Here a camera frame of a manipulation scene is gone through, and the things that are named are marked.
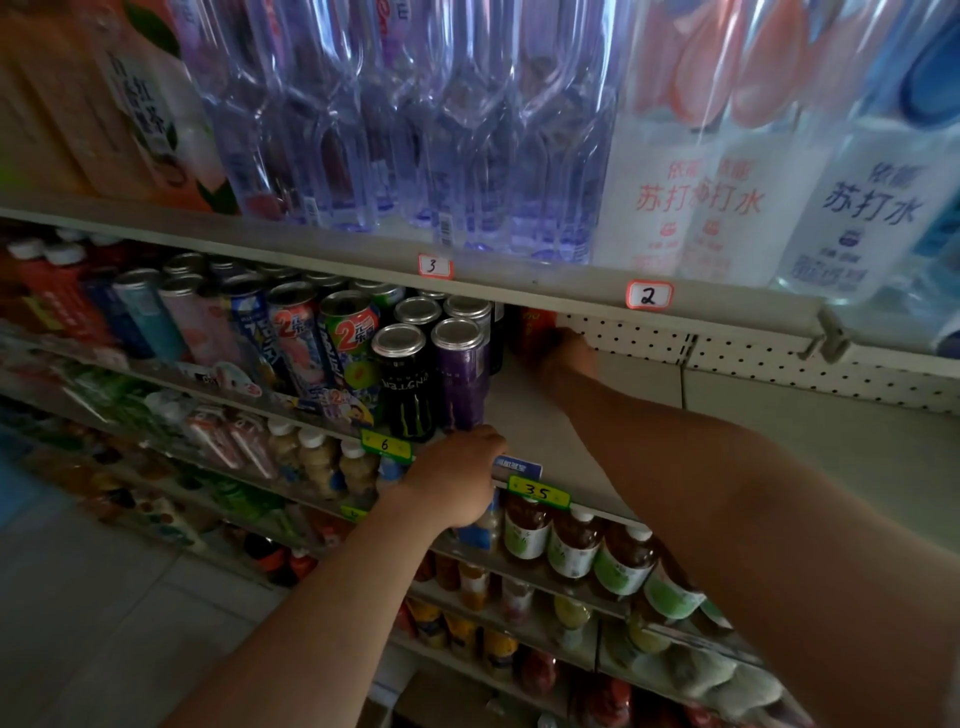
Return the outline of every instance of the forearm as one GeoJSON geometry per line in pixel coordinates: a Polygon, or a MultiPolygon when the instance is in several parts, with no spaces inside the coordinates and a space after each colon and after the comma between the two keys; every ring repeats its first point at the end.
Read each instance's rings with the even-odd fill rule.
{"type": "Polygon", "coordinates": [[[400,601],[443,528],[408,495],[385,494],[165,727],[352,728],[400,601]]]}

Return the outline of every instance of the barcode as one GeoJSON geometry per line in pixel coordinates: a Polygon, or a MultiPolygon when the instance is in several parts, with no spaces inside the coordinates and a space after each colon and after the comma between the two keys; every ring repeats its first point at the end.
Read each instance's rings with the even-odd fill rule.
{"type": "Polygon", "coordinates": [[[453,245],[453,215],[448,212],[440,212],[437,214],[437,219],[440,222],[438,230],[440,231],[440,243],[441,245],[453,245]]]}

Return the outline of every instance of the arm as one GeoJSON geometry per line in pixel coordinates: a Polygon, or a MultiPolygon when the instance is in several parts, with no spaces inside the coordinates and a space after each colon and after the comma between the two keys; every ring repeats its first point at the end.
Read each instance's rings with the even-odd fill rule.
{"type": "Polygon", "coordinates": [[[540,377],[617,493],[823,725],[943,727],[960,559],[755,432],[604,386],[572,331],[540,377]]]}
{"type": "Polygon", "coordinates": [[[505,449],[487,425],[425,448],[164,728],[353,728],[420,560],[445,528],[490,505],[490,469],[505,449]]]}

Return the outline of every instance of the white pegboard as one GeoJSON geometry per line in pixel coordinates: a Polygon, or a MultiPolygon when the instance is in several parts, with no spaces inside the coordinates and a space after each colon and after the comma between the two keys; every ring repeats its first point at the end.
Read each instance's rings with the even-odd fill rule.
{"type": "Polygon", "coordinates": [[[622,353],[650,361],[683,364],[693,334],[667,328],[639,327],[596,316],[557,315],[557,326],[570,327],[584,334],[588,343],[600,352],[622,353]]]}
{"type": "Polygon", "coordinates": [[[693,342],[686,366],[839,397],[960,414],[960,379],[874,365],[827,364],[819,352],[800,359],[797,352],[702,336],[693,342]]]}

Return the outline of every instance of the blue can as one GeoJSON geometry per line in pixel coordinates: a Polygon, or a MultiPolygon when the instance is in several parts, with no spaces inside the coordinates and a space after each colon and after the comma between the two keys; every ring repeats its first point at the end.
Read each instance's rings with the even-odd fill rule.
{"type": "Polygon", "coordinates": [[[220,288],[224,310],[243,349],[247,373],[275,392],[296,397],[294,378],[270,323],[264,283],[264,278],[256,273],[225,280],[220,288]]]}
{"type": "Polygon", "coordinates": [[[156,292],[160,278],[160,272],[153,268],[135,268],[117,276],[113,290],[127,307],[156,358],[165,364],[176,364],[189,358],[189,350],[156,292]]]}
{"type": "Polygon", "coordinates": [[[113,282],[118,275],[120,271],[112,266],[94,268],[80,281],[80,286],[90,302],[104,314],[110,333],[120,342],[127,356],[131,359],[153,359],[154,350],[140,333],[117,292],[113,290],[113,282]]]}

